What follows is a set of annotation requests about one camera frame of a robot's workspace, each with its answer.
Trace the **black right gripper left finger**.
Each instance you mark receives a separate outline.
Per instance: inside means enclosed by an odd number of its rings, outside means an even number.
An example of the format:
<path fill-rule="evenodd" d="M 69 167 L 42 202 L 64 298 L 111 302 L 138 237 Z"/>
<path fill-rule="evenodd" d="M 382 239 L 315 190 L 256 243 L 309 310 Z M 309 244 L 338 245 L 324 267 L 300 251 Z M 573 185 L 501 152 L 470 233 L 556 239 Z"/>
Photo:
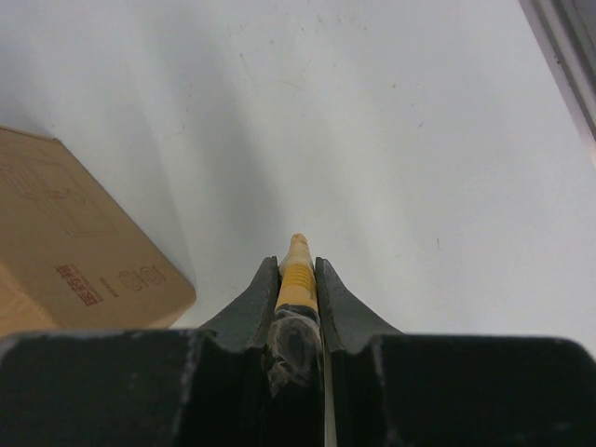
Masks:
<path fill-rule="evenodd" d="M 190 329 L 21 332 L 1 342 L 5 446 L 257 446 L 279 289 L 249 287 Z"/>

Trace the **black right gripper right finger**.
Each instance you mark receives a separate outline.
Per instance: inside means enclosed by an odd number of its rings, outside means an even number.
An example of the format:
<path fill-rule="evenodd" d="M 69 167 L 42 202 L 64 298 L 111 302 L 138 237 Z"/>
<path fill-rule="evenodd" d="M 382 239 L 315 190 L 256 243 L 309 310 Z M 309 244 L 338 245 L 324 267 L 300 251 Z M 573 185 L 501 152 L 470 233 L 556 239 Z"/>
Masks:
<path fill-rule="evenodd" d="M 557 337 L 407 334 L 317 259 L 341 446 L 591 446 L 595 361 Z"/>

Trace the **yellow utility knife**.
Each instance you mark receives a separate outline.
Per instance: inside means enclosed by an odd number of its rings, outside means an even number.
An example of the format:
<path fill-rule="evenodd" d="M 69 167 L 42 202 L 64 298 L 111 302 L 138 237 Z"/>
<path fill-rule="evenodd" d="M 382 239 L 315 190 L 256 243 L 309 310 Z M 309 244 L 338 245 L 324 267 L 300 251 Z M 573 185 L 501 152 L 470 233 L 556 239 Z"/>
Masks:
<path fill-rule="evenodd" d="M 313 258 L 304 235 L 291 237 L 278 267 L 280 287 L 263 366 L 268 383 L 267 446 L 326 443 L 324 339 Z"/>

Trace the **brown cardboard express box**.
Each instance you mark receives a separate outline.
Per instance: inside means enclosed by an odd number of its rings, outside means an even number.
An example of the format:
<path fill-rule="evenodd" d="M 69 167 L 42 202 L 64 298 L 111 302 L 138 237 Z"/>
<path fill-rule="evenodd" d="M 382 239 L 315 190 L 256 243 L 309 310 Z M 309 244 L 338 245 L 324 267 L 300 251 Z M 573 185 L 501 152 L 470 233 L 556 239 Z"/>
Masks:
<path fill-rule="evenodd" d="M 1 131 L 1 332 L 166 328 L 192 284 L 59 142 Z"/>

